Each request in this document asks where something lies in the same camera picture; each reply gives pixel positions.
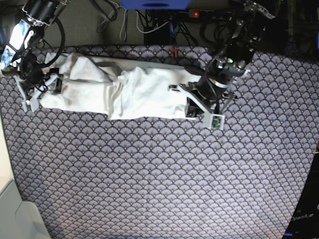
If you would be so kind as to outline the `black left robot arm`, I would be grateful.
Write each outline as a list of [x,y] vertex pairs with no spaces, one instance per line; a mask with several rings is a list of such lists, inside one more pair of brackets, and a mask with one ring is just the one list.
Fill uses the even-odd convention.
[[204,69],[185,66],[198,82],[171,85],[169,89],[187,97],[186,118],[203,116],[209,129],[223,129],[223,111],[237,100],[227,92],[235,78],[244,76],[261,41],[268,20],[274,19],[280,8],[279,0],[244,0],[242,8],[234,13],[227,24],[228,33],[214,48],[212,60]]

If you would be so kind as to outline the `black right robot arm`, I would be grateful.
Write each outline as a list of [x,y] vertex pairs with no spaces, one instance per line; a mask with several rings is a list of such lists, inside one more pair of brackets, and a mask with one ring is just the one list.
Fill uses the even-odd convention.
[[[65,31],[58,16],[70,2],[68,0],[29,0],[22,8],[24,17],[13,28],[8,44],[0,59],[0,73],[13,76],[22,96],[25,112],[39,108],[39,97],[52,90],[61,91],[62,75],[50,66],[59,58],[65,46]],[[56,55],[48,63],[39,63],[33,49],[43,40],[44,31],[53,23],[61,34]]]

